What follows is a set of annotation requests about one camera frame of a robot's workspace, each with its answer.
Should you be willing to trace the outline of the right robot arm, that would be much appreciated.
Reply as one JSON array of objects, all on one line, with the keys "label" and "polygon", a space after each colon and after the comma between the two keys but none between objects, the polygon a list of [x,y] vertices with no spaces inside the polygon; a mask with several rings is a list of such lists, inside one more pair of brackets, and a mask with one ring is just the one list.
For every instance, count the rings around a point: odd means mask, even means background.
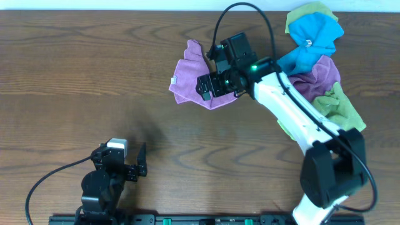
[{"label": "right robot arm", "polygon": [[356,128],[345,131],[319,113],[275,60],[258,59],[243,32],[213,45],[207,58],[216,71],[198,77],[197,93],[205,101],[248,94],[278,118],[304,154],[304,196],[292,216],[297,224],[326,224],[369,179],[363,135]]}]

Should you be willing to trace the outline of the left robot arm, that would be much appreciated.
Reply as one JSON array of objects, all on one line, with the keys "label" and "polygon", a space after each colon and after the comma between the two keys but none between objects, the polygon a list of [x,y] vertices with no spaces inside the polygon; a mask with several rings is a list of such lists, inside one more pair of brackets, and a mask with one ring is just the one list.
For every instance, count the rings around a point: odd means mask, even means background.
[{"label": "left robot arm", "polygon": [[136,164],[125,163],[127,153],[128,142],[117,138],[100,144],[91,153],[96,169],[82,179],[82,206],[76,211],[75,224],[131,223],[132,217],[118,209],[118,202],[127,181],[147,176],[146,144],[140,147]]}]

